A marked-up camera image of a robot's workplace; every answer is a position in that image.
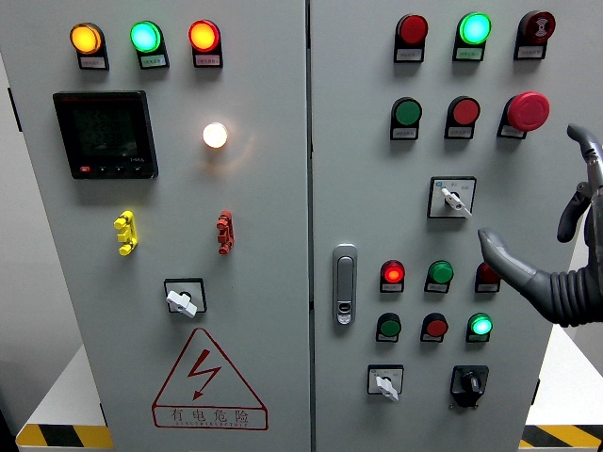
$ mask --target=red indicator light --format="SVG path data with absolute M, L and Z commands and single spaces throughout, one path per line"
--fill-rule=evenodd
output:
M 423 16 L 408 15 L 402 19 L 398 34 L 407 44 L 419 44 L 427 37 L 427 21 Z
M 400 283 L 404 279 L 404 266 L 399 261 L 388 261 L 383 264 L 381 274 L 390 284 Z
M 190 26 L 188 39 L 199 52 L 211 52 L 220 43 L 220 31 L 211 21 L 197 21 Z
M 463 99 L 452 111 L 452 117 L 461 125 L 475 122 L 479 115 L 480 105 L 474 99 Z
M 442 337 L 448 332 L 448 323 L 444 320 L 434 320 L 427 326 L 427 334 L 432 337 Z
M 527 91 L 515 96 L 507 108 L 509 124 L 522 132 L 530 132 L 542 126 L 549 113 L 548 99 L 536 91 Z
M 555 18 L 550 12 L 532 11 L 519 23 L 519 32 L 531 44 L 544 44 L 555 31 Z
M 480 264 L 480 266 L 478 267 L 478 277 L 480 278 L 481 283 L 484 284 L 500 283 L 500 277 L 485 262 Z

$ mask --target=yellow indicator light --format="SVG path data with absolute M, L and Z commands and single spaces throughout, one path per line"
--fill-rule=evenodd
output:
M 92 24 L 78 24 L 70 34 L 73 47 L 81 54 L 89 55 L 98 52 L 103 45 L 101 33 Z
M 200 52 L 209 52 L 218 47 L 220 32 L 212 22 L 197 21 L 190 26 L 188 38 L 195 49 Z
M 228 131 L 219 122 L 207 124 L 204 128 L 204 142 L 211 148 L 221 148 L 228 138 Z

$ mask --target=gray metal panel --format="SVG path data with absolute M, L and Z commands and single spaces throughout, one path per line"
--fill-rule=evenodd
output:
M 117 449 L 307 451 L 304 2 L 0 5 L 8 79 Z M 187 32 L 203 18 L 220 28 L 223 70 L 192 67 Z M 129 30 L 140 20 L 162 28 L 169 69 L 139 69 Z M 69 32 L 80 22 L 104 31 L 108 73 L 77 68 Z M 52 94 L 114 89 L 147 92 L 156 180 L 76 181 L 69 173 Z M 215 153 L 201 140 L 212 121 L 230 133 Z M 124 209 L 135 213 L 139 229 L 139 246 L 125 258 L 113 229 Z M 233 213 L 236 236 L 225 257 L 216 238 L 224 209 Z M 168 314 L 163 280 L 191 277 L 204 278 L 207 313 L 194 320 Z M 198 327 L 266 405 L 267 431 L 154 426 L 155 397 Z M 192 399 L 186 383 L 179 395 L 185 405 Z M 244 388 L 229 388 L 220 374 L 207 392 L 212 385 L 244 398 Z M 171 391 L 178 394 L 177 385 Z
M 517 25 L 546 9 L 557 19 L 543 61 L 513 62 Z M 493 31 L 481 63 L 452 63 L 457 23 L 487 12 Z M 546 270 L 567 269 L 573 247 L 557 242 L 559 216 L 586 177 L 579 147 L 565 135 L 576 122 L 603 135 L 599 45 L 601 6 L 595 1 L 337 1 L 312 3 L 312 108 L 315 240 L 317 451 L 401 448 L 515 450 L 550 331 L 511 287 L 474 294 L 481 262 L 477 230 L 498 229 L 511 250 Z M 429 34 L 422 64 L 394 65 L 395 27 L 405 14 L 424 15 Z M 551 114 L 524 141 L 497 139 L 506 102 L 539 90 Z M 481 104 L 475 137 L 444 141 L 448 104 L 468 95 Z M 392 104 L 403 96 L 423 107 L 419 140 L 389 140 Z M 475 176 L 473 218 L 427 219 L 430 178 Z M 356 321 L 332 319 L 333 249 L 358 249 Z M 389 259 L 406 267 L 405 291 L 379 293 Z M 429 265 L 451 261 L 446 295 L 426 294 Z M 400 316 L 397 344 L 375 342 L 377 319 Z M 442 344 L 419 342 L 425 315 L 446 316 Z M 494 320 L 487 344 L 466 344 L 468 318 Z M 367 394 L 367 365 L 404 365 L 398 404 Z M 449 408 L 452 368 L 490 369 L 476 410 Z

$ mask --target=green indicator light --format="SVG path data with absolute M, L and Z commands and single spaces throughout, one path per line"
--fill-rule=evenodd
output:
M 463 17 L 459 26 L 461 39 L 467 44 L 477 45 L 485 42 L 490 36 L 492 24 L 483 12 L 472 12 Z
M 446 284 L 452 280 L 454 271 L 452 270 L 450 262 L 438 261 L 430 266 L 429 275 L 436 283 Z
M 381 325 L 381 333 L 383 336 L 393 337 L 401 331 L 400 324 L 395 320 L 387 320 Z
M 130 31 L 130 39 L 138 51 L 148 54 L 159 47 L 161 34 L 152 22 L 138 22 Z
M 469 320 L 471 330 L 478 335 L 484 335 L 492 330 L 492 320 L 489 315 L 475 314 Z
M 396 121 L 402 125 L 411 125 L 421 117 L 421 108 L 416 102 L 404 101 L 396 108 Z

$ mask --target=electrical hazard triangle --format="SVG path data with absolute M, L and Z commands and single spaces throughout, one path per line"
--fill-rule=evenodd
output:
M 158 428 L 268 429 L 268 409 L 206 329 L 195 329 L 155 402 Z

